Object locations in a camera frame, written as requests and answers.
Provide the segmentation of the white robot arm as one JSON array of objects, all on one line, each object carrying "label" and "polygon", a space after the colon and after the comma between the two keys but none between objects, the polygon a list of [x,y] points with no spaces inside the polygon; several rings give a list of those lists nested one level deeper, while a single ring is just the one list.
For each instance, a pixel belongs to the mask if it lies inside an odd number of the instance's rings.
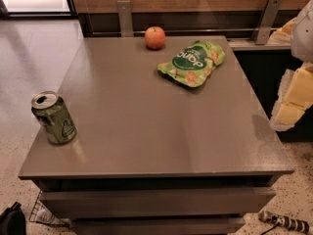
[{"label": "white robot arm", "polygon": [[286,69],[271,113],[271,127],[287,131],[313,106],[313,0],[296,18],[274,31],[269,43],[289,44],[291,54],[302,62],[296,70]]}]

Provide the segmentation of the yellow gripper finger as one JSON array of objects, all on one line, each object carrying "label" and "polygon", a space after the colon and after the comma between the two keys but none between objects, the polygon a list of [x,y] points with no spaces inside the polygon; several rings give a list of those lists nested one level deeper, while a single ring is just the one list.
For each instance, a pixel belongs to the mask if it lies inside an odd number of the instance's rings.
[{"label": "yellow gripper finger", "polygon": [[279,90],[280,106],[275,121],[295,125],[313,105],[313,66],[286,70]]},{"label": "yellow gripper finger", "polygon": [[289,20],[282,27],[275,30],[268,40],[269,44],[290,44],[291,32],[295,23],[295,18]]}]

